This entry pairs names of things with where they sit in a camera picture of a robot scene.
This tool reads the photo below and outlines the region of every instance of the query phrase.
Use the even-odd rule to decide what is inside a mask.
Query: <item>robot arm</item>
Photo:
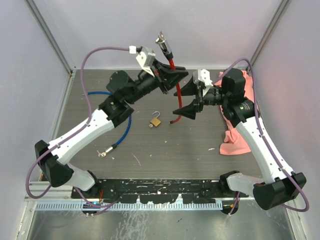
[[[203,110],[204,105],[221,105],[223,115],[237,129],[249,145],[262,173],[262,178],[243,175],[238,171],[228,172],[220,176],[220,189],[225,194],[233,191],[242,192],[255,198],[259,206],[268,210],[297,197],[298,191],[284,174],[285,169],[302,188],[306,183],[303,173],[295,173],[281,156],[266,131],[262,118],[258,120],[263,135],[269,142],[273,152],[280,160],[281,169],[267,148],[255,118],[254,103],[245,97],[245,78],[239,69],[232,68],[222,78],[221,87],[215,87],[210,80],[210,73],[201,69],[196,71],[191,80],[181,89],[183,96],[195,95],[190,105],[173,111],[190,119]]]
[[[36,157],[39,158],[48,149],[86,125],[80,133],[54,149],[38,163],[52,187],[69,185],[81,189],[87,197],[94,196],[100,190],[97,178],[92,172],[71,165],[69,162],[73,156],[95,138],[123,123],[134,111],[129,104],[134,104],[157,88],[167,94],[188,75],[184,67],[171,70],[169,65],[157,61],[155,53],[147,47],[139,50],[136,59],[142,68],[137,79],[132,80],[122,70],[114,72],[106,86],[111,95],[92,113],[89,124],[86,125],[86,119],[49,143],[40,140],[35,144]]]

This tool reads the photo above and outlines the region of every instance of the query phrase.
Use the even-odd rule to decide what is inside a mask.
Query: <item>blue hose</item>
[[[108,91],[90,91],[90,92],[88,92],[88,95],[93,95],[93,94],[111,95],[111,93],[108,92]],[[131,127],[131,121],[132,121],[132,116],[130,115],[126,130],[125,130],[124,134],[122,135],[122,137],[115,143],[116,146],[118,146],[126,138],[126,136],[128,135],[128,132],[129,132],[130,127]]]

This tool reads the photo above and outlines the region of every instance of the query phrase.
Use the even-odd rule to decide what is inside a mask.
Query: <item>table surface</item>
[[[106,85],[114,70],[85,70],[84,81],[88,92],[106,91]],[[127,70],[136,79],[138,70]],[[219,71],[210,71],[211,79]],[[181,81],[185,85],[191,75]],[[88,106],[83,96],[80,71],[73,80],[65,106],[58,135],[71,130],[88,117]],[[160,89],[144,96],[131,107],[131,129],[125,140],[106,157],[98,157],[114,144],[125,132],[127,121],[117,128],[96,138],[80,150],[71,163],[83,170],[92,171],[98,178],[153,178],[153,179],[219,179],[221,174],[238,170],[246,175],[260,177],[261,171],[251,153],[226,156],[220,154],[220,144],[226,131],[218,106],[205,106],[196,120],[182,119],[169,124],[176,118],[172,111],[178,108],[175,91],[162,94]],[[92,108],[104,101],[106,95],[90,95]],[[192,96],[183,97],[188,105]],[[160,112],[161,124],[149,128],[154,111]]]

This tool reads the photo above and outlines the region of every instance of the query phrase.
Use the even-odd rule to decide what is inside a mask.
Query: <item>gray floor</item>
[[[88,91],[106,91],[113,70],[86,70],[85,85]],[[128,70],[136,79],[138,71]],[[215,79],[218,71],[211,71]],[[190,79],[187,76],[181,86]],[[204,107],[196,120],[176,118],[172,111],[178,108],[174,90],[164,95],[156,89],[134,105],[132,127],[126,139],[111,154],[99,158],[97,151],[104,151],[124,133],[127,122],[98,137],[83,148],[71,161],[83,170],[90,170],[99,178],[170,178],[170,179],[218,179],[221,174],[232,170],[259,177],[260,169],[251,153],[225,156],[219,153],[226,124],[218,106]],[[103,102],[106,95],[90,95],[92,108]],[[183,97],[188,105],[192,97]],[[161,124],[149,128],[152,113],[159,111]],[[59,135],[82,122],[88,116],[88,106],[83,96],[80,72],[77,71],[70,96],[61,121]]]
[[[262,210],[241,200],[229,217],[220,211],[37,211],[28,240],[293,240],[284,207]]]

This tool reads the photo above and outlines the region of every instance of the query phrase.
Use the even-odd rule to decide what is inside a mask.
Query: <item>white panel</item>
[[[58,44],[77,68],[102,46],[143,45],[162,56],[160,30],[175,62],[187,68],[221,69],[250,58],[280,0],[35,0]],[[97,53],[91,69],[138,68],[133,56]]]
[[[0,232],[9,240],[34,144],[49,140],[68,74],[24,1],[0,1],[0,32]]]
[[[318,0],[292,1],[254,66],[266,128],[288,164],[307,179],[310,210],[301,216],[310,239],[320,235],[319,12]]]

